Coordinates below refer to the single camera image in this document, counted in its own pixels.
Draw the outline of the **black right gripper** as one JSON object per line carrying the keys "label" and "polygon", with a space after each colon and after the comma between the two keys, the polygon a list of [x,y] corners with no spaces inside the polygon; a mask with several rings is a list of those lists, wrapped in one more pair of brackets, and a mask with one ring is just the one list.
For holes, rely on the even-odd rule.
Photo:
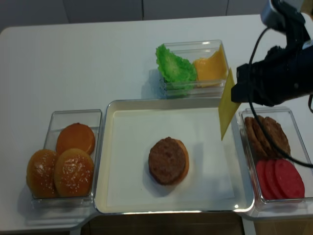
{"label": "black right gripper", "polygon": [[265,59],[237,67],[237,84],[231,100],[275,106],[287,100],[313,95],[313,42],[294,47],[275,46]]}

